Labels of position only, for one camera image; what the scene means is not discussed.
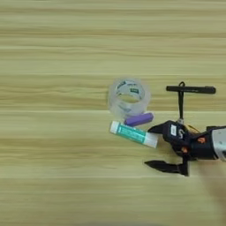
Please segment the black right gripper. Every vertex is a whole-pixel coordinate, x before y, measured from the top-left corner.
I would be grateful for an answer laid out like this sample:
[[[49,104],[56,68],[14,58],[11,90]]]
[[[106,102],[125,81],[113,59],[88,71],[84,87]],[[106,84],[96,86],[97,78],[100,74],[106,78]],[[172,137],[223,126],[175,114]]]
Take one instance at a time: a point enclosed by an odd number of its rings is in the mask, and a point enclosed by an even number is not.
[[[151,127],[148,132],[162,133],[165,123]],[[182,158],[180,164],[170,164],[165,161],[147,161],[145,164],[155,170],[164,173],[177,173],[183,176],[189,176],[189,162],[198,160],[217,160],[218,156],[214,149],[212,132],[216,130],[216,126],[208,126],[203,133],[189,133],[191,139],[188,147],[181,144],[172,144],[174,152]]]

